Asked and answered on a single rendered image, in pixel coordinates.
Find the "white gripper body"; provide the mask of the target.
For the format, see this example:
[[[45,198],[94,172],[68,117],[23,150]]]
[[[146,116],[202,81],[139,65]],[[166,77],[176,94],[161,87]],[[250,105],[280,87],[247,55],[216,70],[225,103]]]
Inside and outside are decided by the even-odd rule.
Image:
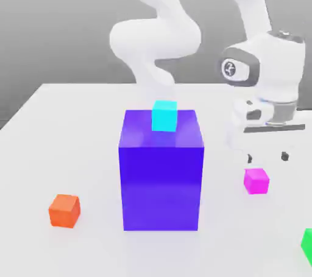
[[[307,133],[307,126],[303,123],[274,126],[236,126],[228,133],[230,148],[243,154],[253,153],[289,153],[300,147],[301,140]]]

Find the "small magenta cube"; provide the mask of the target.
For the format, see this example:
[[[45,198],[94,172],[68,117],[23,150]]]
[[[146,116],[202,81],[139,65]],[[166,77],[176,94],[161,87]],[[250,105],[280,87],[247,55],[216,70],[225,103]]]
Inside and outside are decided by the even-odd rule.
[[[269,177],[262,168],[247,168],[244,174],[244,186],[248,194],[267,194]]]

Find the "small green cube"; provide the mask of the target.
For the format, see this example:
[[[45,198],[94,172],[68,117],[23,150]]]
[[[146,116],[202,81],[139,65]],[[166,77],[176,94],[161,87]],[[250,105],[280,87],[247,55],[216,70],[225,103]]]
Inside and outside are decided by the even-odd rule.
[[[301,241],[301,248],[309,264],[312,266],[312,228],[306,228]]]

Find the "small cyan cube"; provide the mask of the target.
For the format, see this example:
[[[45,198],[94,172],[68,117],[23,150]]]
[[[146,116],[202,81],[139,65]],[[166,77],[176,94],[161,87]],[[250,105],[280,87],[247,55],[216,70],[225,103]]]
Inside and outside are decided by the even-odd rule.
[[[175,132],[177,128],[177,102],[156,100],[152,108],[152,131]]]

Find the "small orange cube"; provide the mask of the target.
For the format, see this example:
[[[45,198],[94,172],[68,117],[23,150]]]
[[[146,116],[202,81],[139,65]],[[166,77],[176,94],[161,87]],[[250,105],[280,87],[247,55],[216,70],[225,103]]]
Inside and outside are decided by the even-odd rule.
[[[58,194],[49,206],[49,218],[52,226],[74,228],[80,216],[78,196]]]

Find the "large purple box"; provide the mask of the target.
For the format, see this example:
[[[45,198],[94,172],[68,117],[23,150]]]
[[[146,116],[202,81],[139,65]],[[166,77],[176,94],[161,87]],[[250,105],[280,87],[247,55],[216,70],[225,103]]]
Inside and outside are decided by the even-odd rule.
[[[126,110],[118,154],[126,231],[196,231],[204,142],[195,111],[175,132],[152,131],[150,110]]]

